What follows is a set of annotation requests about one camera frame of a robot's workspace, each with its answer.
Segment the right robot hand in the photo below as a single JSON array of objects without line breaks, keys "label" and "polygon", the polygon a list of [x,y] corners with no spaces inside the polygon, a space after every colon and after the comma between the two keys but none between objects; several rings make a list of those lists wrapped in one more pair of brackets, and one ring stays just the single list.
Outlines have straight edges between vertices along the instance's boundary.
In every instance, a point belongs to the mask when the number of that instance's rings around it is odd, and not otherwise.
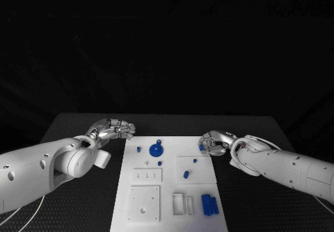
[{"label": "right robot hand", "polygon": [[234,134],[221,130],[211,130],[199,137],[198,150],[202,154],[221,156],[230,150],[235,139]]}]

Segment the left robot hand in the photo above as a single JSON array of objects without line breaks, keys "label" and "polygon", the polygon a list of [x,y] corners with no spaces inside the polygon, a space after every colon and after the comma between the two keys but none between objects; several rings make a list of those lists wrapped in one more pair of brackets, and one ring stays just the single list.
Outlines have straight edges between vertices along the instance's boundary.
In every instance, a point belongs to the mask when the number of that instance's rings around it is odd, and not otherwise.
[{"label": "left robot hand", "polygon": [[130,139],[135,133],[135,125],[117,119],[102,119],[91,124],[84,135],[91,139]]}]

